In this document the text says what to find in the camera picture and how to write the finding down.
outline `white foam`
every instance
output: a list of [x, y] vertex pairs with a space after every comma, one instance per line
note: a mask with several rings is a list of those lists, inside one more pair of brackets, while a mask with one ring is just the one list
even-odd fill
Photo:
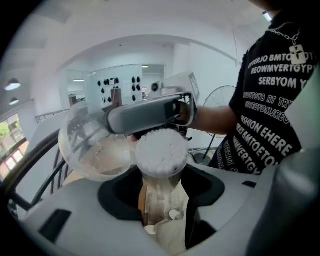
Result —
[[142, 136], [135, 149], [138, 167], [147, 175], [168, 177], [181, 170], [188, 156], [188, 142], [175, 130], [160, 129]]

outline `silver chain necklace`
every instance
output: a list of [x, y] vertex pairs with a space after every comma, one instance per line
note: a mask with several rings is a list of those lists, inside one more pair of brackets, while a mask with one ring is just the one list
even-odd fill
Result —
[[299, 28], [298, 33], [295, 34], [293, 37], [290, 37], [286, 34], [279, 32], [279, 30], [282, 29], [284, 26], [290, 25], [290, 24], [294, 24], [294, 22], [285, 22], [277, 28], [268, 29], [267, 32], [271, 32], [271, 33], [274, 33], [278, 36], [282, 36], [285, 39], [291, 40], [293, 43], [293, 46], [291, 46], [289, 48], [289, 52], [291, 55], [291, 64], [293, 64], [293, 65], [305, 64], [307, 62], [307, 59], [305, 56], [304, 48], [302, 47], [301, 44], [297, 45], [297, 39], [298, 39], [299, 35], [301, 34], [301, 28]]

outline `green tree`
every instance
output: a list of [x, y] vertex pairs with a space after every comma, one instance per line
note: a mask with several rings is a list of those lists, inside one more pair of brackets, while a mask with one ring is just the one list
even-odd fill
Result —
[[20, 119], [19, 118], [16, 119], [15, 127], [20, 128]]
[[7, 123], [0, 123], [0, 139], [5, 138], [10, 133], [9, 125]]

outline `black t-shirt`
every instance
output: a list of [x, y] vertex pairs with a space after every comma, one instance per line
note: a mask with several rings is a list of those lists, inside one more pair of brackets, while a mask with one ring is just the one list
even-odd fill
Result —
[[[294, 22], [281, 12], [270, 29]], [[238, 124], [228, 133], [209, 166], [231, 172], [260, 175], [301, 149], [285, 111], [303, 90], [318, 63], [299, 24], [279, 31], [292, 38], [300, 30], [296, 49], [289, 39], [267, 31], [243, 57], [235, 93], [229, 103]], [[305, 57], [304, 64], [295, 64]]]

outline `pendant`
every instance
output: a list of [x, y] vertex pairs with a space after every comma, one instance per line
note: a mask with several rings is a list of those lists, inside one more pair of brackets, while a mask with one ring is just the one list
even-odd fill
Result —
[[307, 62], [304, 48], [301, 44], [291, 46], [289, 50], [291, 55], [291, 64], [300, 65]]

